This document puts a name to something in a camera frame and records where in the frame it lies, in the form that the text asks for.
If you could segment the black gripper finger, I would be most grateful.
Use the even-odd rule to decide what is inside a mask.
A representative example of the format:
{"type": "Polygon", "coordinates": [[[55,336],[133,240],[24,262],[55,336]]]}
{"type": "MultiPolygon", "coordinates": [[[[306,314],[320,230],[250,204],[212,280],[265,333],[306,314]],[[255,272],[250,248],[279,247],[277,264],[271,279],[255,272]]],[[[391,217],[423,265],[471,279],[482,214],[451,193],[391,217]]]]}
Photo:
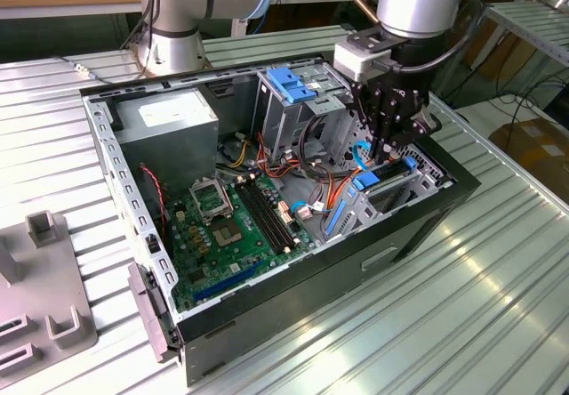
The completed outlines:
{"type": "Polygon", "coordinates": [[[369,157],[374,162],[385,160],[383,143],[381,141],[381,119],[379,105],[381,104],[381,92],[370,91],[366,84],[355,81],[349,82],[352,96],[352,108],[357,112],[362,126],[369,132],[371,151],[369,157]]]}
{"type": "Polygon", "coordinates": [[[401,149],[440,130],[441,121],[434,114],[429,114],[429,118],[403,119],[391,126],[386,144],[393,149],[401,149]]]}

